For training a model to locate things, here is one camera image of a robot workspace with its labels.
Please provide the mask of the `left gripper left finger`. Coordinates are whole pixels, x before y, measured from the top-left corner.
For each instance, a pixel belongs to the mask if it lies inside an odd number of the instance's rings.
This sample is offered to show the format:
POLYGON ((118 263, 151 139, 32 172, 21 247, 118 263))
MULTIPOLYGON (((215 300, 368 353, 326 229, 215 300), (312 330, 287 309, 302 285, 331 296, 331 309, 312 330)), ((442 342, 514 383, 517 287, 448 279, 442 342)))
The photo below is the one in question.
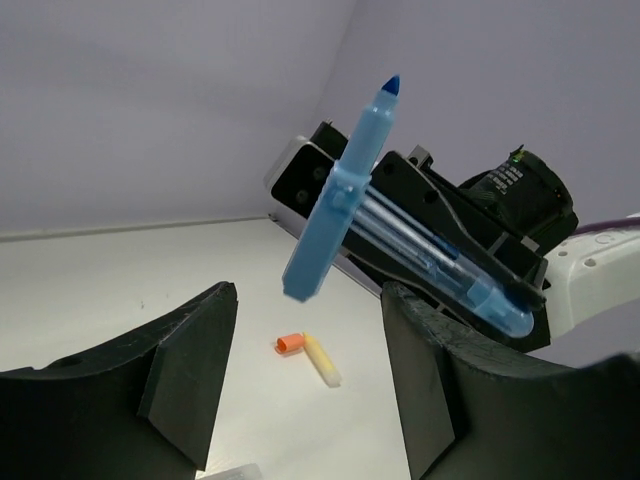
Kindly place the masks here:
POLYGON ((220 282, 45 368, 1 375, 5 479, 192 479, 206 468, 238 310, 220 282))

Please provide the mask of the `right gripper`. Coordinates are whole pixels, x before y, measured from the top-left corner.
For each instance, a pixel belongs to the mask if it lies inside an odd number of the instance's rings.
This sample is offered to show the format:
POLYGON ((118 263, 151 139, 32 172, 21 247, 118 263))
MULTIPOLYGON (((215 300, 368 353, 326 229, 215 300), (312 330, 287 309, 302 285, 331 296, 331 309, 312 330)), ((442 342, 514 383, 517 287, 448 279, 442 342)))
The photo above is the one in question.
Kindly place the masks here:
POLYGON ((407 160, 387 153, 373 171, 372 187, 454 251, 493 276, 508 297, 532 310, 534 326, 520 339, 495 327, 422 280, 357 233, 343 242, 347 257, 377 285, 397 280, 430 306, 515 350, 550 344, 542 294, 544 256, 578 225, 573 199, 560 177, 537 155, 519 146, 499 166, 456 186, 432 169, 431 154, 416 147, 407 160))

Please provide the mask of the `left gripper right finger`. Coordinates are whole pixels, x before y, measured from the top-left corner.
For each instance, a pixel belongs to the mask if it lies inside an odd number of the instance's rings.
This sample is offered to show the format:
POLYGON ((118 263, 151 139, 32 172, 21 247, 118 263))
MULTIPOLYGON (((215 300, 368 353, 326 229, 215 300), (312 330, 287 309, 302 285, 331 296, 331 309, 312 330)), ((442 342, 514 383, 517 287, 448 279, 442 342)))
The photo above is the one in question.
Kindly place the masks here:
POLYGON ((389 283, 383 323, 414 479, 635 479, 639 358, 584 368, 484 337, 389 283))

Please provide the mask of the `blue pen cap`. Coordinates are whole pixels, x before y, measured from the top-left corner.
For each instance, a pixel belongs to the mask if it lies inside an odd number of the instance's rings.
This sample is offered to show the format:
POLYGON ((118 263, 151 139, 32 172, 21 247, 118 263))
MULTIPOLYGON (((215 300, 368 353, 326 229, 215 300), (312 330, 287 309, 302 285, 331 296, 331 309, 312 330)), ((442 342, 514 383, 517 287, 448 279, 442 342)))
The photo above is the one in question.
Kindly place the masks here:
POLYGON ((530 309, 510 300, 499 283, 456 248, 370 188, 351 229, 478 318, 512 338, 534 328, 530 309))

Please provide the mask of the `blue highlighter pen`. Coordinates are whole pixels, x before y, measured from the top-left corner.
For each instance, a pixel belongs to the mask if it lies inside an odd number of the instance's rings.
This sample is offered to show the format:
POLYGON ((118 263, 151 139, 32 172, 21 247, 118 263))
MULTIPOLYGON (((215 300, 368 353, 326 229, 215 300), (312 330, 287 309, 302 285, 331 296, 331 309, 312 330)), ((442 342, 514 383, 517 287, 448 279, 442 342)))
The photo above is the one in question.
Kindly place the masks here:
POLYGON ((285 296, 305 302, 318 293, 364 199, 372 168, 395 121, 399 91, 400 77, 394 75, 362 110, 282 275, 285 296))

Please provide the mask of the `yellow highlighter pen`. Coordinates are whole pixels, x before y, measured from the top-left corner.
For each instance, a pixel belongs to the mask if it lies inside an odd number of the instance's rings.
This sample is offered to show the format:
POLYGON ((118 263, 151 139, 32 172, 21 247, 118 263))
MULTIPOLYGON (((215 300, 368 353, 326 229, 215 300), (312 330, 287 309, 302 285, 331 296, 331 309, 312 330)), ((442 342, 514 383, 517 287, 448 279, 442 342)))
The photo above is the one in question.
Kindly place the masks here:
POLYGON ((304 350, 309 360, 329 388, 341 386, 342 377, 319 341, 307 332, 303 333, 304 350))

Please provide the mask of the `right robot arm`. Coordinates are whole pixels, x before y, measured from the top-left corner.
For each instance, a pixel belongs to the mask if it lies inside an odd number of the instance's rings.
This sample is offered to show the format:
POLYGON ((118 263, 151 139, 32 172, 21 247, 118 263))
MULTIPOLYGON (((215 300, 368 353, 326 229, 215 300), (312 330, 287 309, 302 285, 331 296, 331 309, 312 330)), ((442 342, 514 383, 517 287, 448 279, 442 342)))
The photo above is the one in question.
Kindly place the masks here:
POLYGON ((389 152, 374 168, 372 186, 443 238, 463 227, 486 251, 487 270, 503 267, 515 275, 505 285, 510 293, 528 287, 546 301, 534 313, 533 331, 514 339, 350 234, 346 245, 354 263, 378 284, 397 278, 448 316, 517 351, 546 347, 581 322, 639 297, 639 218, 579 226, 562 180, 523 147, 459 186, 435 172, 429 160, 389 152))

